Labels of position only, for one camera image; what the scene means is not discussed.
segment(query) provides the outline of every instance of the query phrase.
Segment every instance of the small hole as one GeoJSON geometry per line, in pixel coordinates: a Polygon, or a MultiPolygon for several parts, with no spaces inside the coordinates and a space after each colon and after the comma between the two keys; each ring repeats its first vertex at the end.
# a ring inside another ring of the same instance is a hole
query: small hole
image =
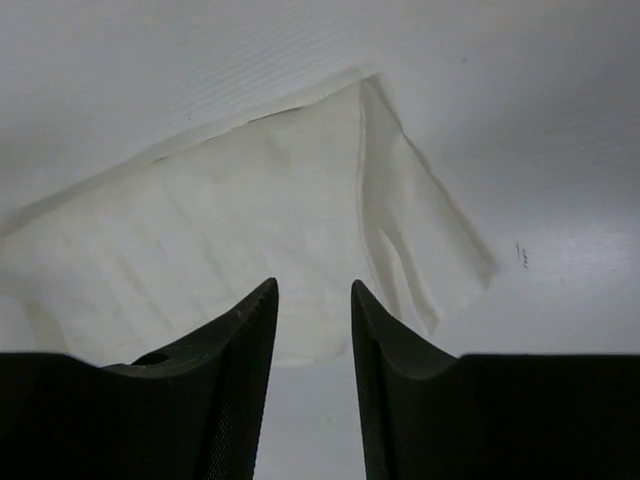
{"type": "Polygon", "coordinates": [[[159,363],[169,360],[169,355],[161,352],[147,353],[143,357],[132,363],[132,365],[158,365],[159,363]]]}

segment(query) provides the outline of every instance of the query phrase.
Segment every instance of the black plastic piece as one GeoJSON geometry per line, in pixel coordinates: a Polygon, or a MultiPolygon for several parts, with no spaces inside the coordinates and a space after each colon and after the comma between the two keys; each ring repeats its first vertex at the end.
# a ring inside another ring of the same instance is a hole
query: black plastic piece
{"type": "Polygon", "coordinates": [[[352,328],[369,480],[640,478],[640,357],[458,360],[361,282],[352,328]]]}
{"type": "Polygon", "coordinates": [[[278,288],[132,365],[0,355],[2,478],[253,476],[278,288]]]}

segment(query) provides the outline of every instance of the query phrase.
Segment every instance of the white surface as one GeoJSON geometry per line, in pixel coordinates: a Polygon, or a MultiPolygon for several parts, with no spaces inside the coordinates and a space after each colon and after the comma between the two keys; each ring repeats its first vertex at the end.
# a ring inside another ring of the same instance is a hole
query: white surface
{"type": "MultiPolygon", "coordinates": [[[[169,3],[0,7],[3,213],[191,124],[204,125],[202,140],[228,127],[222,112],[373,60],[409,138],[502,272],[480,302],[441,322],[436,342],[456,353],[638,352],[640,3],[169,3]]],[[[3,319],[3,346],[26,345],[17,318],[3,319]]],[[[342,358],[337,371],[274,370],[257,478],[364,478],[342,358]],[[310,407],[295,412],[300,428],[284,423],[296,399],[310,407]],[[335,405],[344,416],[329,424],[335,405]]]]}
{"type": "Polygon", "coordinates": [[[274,365],[337,358],[355,278],[426,334],[490,273],[368,83],[56,202],[0,239],[0,265],[0,311],[22,301],[35,348],[99,365],[176,340],[268,277],[274,365]]]}

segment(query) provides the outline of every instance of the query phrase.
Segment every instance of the white cloth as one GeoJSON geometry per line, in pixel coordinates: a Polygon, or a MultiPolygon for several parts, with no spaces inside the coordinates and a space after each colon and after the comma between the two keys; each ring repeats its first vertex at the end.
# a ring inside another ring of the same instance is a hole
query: white cloth
{"type": "Polygon", "coordinates": [[[275,364],[335,358],[355,278],[427,335],[490,272],[368,83],[51,206],[2,239],[0,268],[0,308],[18,302],[36,348],[97,364],[186,334],[269,276],[275,364]]]}

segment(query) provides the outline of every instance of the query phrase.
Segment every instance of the white background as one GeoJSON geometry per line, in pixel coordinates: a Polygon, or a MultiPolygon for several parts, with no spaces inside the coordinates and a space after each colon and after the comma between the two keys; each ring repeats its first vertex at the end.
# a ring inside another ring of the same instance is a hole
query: white background
{"type": "MultiPolygon", "coordinates": [[[[633,0],[4,2],[0,218],[373,65],[499,266],[434,341],[637,352],[639,20],[633,0]]],[[[2,321],[3,349],[28,345],[2,321]]],[[[352,375],[273,372],[258,478],[363,478],[352,375]]]]}

